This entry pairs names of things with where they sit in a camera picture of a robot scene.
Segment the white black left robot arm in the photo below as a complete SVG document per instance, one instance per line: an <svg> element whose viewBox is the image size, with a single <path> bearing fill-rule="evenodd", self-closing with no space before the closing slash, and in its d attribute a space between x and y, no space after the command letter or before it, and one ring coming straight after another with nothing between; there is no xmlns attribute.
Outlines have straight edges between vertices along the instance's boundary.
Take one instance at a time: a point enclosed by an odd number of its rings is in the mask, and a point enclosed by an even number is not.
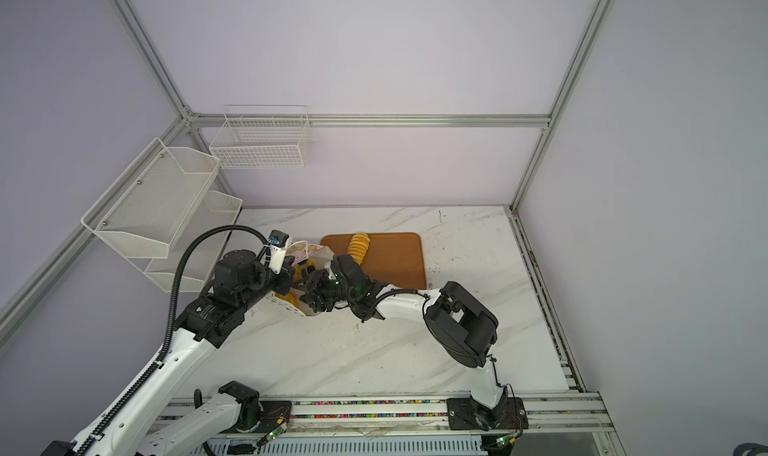
<svg viewBox="0 0 768 456"><path fill-rule="evenodd" d="M157 355L111 406L70 441L53 441L46 455L186 455L222 433L256 433L262 447L283 432L292 405L263 407L257 390L237 381L163 429L151 427L183 383L271 293L285 294L294 279L293 259L270 249L263 265L246 250L220 260L209 291L174 315Z"/></svg>

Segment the cartoon animal paper gift bag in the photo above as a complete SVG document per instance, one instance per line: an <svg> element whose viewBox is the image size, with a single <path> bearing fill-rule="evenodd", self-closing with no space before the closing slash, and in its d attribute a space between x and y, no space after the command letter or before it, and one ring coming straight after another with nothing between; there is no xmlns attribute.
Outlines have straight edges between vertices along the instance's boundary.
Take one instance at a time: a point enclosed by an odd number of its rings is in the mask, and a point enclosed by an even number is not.
<svg viewBox="0 0 768 456"><path fill-rule="evenodd" d="M289 311L300 317L312 317L319 314L300 298L306 294L305 283L316 270L325 269L331 262L334 252L327 246L311 244L307 241L293 242L286 256L292 256L294 262L293 283L288 293L270 293L266 300L273 306Z"/></svg>

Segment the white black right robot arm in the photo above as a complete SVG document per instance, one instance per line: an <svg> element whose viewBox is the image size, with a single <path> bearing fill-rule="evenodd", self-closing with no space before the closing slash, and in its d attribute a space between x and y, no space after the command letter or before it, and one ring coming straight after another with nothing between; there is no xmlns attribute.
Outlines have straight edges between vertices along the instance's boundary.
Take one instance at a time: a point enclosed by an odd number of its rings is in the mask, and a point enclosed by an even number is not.
<svg viewBox="0 0 768 456"><path fill-rule="evenodd" d="M440 289L417 290L370 278L351 256L335 256L294 284L311 312L330 312L343 304L362 323L403 319L423 324L453 360L471 371L469 424L496 429L507 415L508 387L500 383L496 359L498 319L457 282Z"/></svg>

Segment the yellow round fake bread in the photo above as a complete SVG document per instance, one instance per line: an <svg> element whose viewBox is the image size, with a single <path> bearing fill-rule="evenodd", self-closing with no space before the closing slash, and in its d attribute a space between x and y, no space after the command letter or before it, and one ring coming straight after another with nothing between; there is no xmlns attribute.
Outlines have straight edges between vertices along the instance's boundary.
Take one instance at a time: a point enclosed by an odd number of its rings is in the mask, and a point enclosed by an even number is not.
<svg viewBox="0 0 768 456"><path fill-rule="evenodd" d="M292 269L293 281L290 287L283 292L276 292L274 296L298 308L301 303L300 298L306 294L306 282L316 267L312 262L305 261L302 264L293 265Z"/></svg>

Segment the yellow ridged fake bread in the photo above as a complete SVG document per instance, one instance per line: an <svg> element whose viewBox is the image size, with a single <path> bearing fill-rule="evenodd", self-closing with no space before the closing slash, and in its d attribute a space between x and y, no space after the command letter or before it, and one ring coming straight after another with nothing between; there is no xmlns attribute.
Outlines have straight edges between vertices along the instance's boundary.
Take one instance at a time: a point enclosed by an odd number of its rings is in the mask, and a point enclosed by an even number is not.
<svg viewBox="0 0 768 456"><path fill-rule="evenodd" d="M349 241L347 254L352 257L356 264L362 265L368 253L370 243L371 239L368 234L356 233Z"/></svg>

